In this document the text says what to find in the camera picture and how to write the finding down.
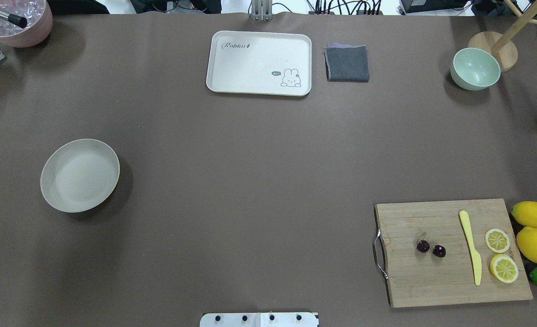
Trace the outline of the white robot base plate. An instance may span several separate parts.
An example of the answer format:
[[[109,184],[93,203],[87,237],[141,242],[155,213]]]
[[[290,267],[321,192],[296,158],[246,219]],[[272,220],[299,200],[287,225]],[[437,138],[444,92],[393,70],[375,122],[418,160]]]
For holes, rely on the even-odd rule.
[[[237,312],[208,313],[200,319],[200,327],[319,327],[320,319],[313,312]]]

